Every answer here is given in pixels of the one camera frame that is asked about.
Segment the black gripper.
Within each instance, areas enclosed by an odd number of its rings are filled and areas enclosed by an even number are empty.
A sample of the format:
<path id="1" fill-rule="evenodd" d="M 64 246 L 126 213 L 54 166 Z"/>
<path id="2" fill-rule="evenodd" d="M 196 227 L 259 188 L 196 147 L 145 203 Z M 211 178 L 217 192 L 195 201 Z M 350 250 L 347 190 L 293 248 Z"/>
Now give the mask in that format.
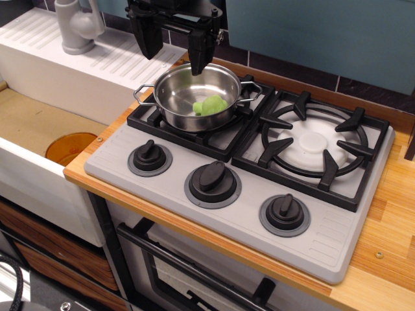
<path id="1" fill-rule="evenodd" d="M 125 8 L 141 53 L 153 59 L 163 47 L 162 29 L 188 34 L 193 76 L 211 63 L 222 41 L 222 10 L 211 1 L 129 1 Z"/>

